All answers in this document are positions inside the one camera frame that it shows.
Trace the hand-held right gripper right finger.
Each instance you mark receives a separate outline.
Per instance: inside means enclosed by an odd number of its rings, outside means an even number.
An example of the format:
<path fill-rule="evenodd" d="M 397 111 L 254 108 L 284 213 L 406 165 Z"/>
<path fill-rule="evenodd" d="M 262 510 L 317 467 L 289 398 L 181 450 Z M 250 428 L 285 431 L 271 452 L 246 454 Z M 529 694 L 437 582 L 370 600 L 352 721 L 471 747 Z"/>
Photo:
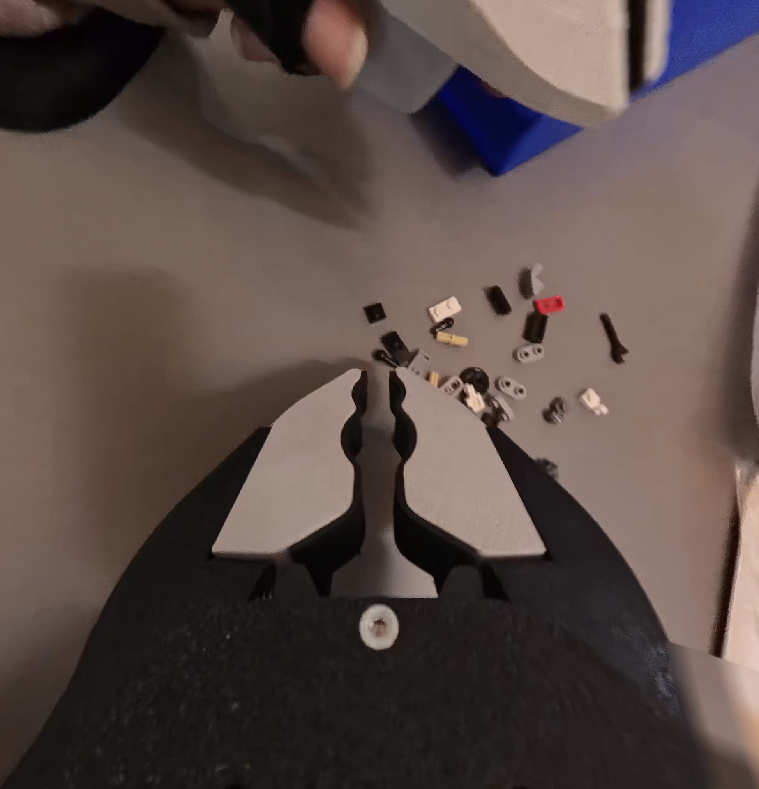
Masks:
<path fill-rule="evenodd" d="M 389 379 L 402 501 L 480 558 L 538 557 L 545 546 L 483 421 L 406 369 Z"/>

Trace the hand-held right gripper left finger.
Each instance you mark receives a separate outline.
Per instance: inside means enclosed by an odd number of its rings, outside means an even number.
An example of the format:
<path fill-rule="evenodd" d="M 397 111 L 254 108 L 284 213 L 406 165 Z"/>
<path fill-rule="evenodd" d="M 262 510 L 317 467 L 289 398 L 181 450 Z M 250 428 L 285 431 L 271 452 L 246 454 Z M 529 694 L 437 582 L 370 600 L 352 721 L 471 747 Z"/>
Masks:
<path fill-rule="evenodd" d="M 367 372 L 349 369 L 270 426 L 213 544 L 222 557 L 279 558 L 345 516 L 362 492 Z"/>

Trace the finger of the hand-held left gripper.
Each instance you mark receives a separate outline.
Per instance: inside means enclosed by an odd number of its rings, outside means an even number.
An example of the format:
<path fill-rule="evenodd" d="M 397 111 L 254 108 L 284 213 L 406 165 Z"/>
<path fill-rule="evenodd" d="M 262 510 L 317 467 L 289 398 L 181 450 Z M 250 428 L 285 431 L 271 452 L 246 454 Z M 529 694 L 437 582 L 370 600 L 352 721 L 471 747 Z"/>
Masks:
<path fill-rule="evenodd" d="M 670 1 L 643 2 L 643 85 L 656 83 L 670 56 Z"/>
<path fill-rule="evenodd" d="M 384 1 L 400 22 L 500 94 L 578 126 L 629 100 L 622 1 Z"/>

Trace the person's left forearm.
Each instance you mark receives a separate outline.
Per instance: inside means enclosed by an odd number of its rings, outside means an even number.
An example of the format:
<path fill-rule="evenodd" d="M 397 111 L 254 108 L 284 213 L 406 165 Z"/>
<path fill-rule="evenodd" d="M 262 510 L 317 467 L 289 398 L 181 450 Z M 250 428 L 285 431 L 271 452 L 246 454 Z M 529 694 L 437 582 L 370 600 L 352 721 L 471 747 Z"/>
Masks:
<path fill-rule="evenodd" d="M 0 36 L 39 36 L 99 10 L 142 25 L 207 35 L 225 7 L 220 1 L 0 1 Z"/>

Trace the grey desk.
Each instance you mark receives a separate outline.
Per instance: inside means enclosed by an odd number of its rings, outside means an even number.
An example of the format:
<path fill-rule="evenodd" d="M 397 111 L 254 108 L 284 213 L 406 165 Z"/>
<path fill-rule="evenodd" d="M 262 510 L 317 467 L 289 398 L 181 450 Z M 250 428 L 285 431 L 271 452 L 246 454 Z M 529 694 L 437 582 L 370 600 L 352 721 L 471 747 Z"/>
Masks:
<path fill-rule="evenodd" d="M 559 466 L 670 638 L 718 652 L 734 460 L 759 458 L 759 35 L 499 178 L 440 123 L 359 93 L 325 104 L 302 173 L 210 126 L 195 80 L 172 40 L 87 124 L 0 131 L 0 784 L 152 529 L 342 368 L 372 374 L 361 459 L 377 511 L 335 591 L 431 591 L 384 497 L 397 456 L 371 352 L 389 331 L 441 375 L 523 382 L 512 438 Z M 537 264 L 565 308 L 543 359 L 520 365 L 519 277 Z M 466 348 L 430 334 L 427 308 L 449 297 Z M 585 388 L 606 416 L 577 401 Z M 557 396 L 568 410 L 550 425 Z"/>

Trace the person's left hand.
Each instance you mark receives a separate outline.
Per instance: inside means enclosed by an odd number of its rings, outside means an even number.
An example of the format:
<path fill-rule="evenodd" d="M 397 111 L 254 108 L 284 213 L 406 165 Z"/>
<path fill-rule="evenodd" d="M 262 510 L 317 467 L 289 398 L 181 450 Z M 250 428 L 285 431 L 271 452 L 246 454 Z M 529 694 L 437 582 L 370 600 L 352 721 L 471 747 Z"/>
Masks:
<path fill-rule="evenodd" d="M 341 1 L 227 1 L 230 32 L 240 56 L 292 76 L 325 76 L 352 87 L 369 41 L 359 3 Z"/>

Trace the small blue plastic bin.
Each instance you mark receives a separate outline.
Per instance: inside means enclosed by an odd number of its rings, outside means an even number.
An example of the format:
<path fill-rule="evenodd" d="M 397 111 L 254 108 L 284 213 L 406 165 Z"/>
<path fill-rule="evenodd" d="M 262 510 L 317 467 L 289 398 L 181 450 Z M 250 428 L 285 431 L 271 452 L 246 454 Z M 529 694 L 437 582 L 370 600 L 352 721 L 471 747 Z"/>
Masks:
<path fill-rule="evenodd" d="M 632 94 L 640 99 L 759 33 L 759 1 L 674 1 L 667 65 L 656 81 Z M 581 132 L 581 127 L 491 95 L 459 68 L 425 106 L 456 152 L 493 176 L 511 172 Z"/>

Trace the pile of loose toy bricks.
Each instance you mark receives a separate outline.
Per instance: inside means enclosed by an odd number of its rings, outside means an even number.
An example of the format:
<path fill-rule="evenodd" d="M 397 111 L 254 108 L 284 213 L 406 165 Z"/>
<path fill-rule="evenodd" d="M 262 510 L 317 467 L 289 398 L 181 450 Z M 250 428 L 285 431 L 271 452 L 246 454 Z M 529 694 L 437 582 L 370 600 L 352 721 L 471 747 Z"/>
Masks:
<path fill-rule="evenodd" d="M 542 341 L 545 339 L 549 317 L 565 308 L 562 296 L 541 296 L 544 289 L 541 274 L 542 266 L 537 264 L 524 269 L 519 277 L 521 296 L 532 304 L 532 311 L 526 316 L 522 330 L 524 342 L 512 351 L 512 360 L 520 365 L 543 359 Z M 500 286 L 489 286 L 484 289 L 484 294 L 496 316 L 506 317 L 512 313 L 511 303 Z M 461 303 L 456 297 L 449 297 L 427 308 L 432 324 L 430 334 L 437 343 L 453 348 L 467 347 L 468 338 L 453 332 L 455 318 L 461 312 Z M 380 323 L 386 318 L 384 307 L 379 302 L 365 306 L 364 313 L 371 324 Z M 527 388 L 522 382 L 508 375 L 492 379 L 485 369 L 475 365 L 464 368 L 456 376 L 443 377 L 433 370 L 431 358 L 423 350 L 410 349 L 396 331 L 384 334 L 380 342 L 382 346 L 372 352 L 374 360 L 391 369 L 406 369 L 422 378 L 449 398 L 459 401 L 488 428 L 509 423 L 514 417 L 510 402 L 523 401 L 527 397 Z M 595 416 L 609 413 L 607 404 L 594 388 L 582 390 L 577 401 Z M 567 401 L 557 396 L 542 410 L 542 419 L 550 425 L 561 424 L 567 410 Z M 536 462 L 550 477 L 559 480 L 559 467 L 552 460 L 540 458 Z"/>

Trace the black lever brick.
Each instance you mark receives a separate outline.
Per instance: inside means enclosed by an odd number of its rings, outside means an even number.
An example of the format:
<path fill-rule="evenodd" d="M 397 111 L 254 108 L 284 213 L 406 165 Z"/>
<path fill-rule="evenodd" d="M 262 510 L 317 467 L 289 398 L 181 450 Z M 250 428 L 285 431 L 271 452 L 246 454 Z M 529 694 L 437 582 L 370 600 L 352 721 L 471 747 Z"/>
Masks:
<path fill-rule="evenodd" d="M 611 316 L 608 313 L 602 312 L 599 318 L 609 342 L 611 360 L 617 365 L 624 364 L 629 350 L 621 342 Z"/>

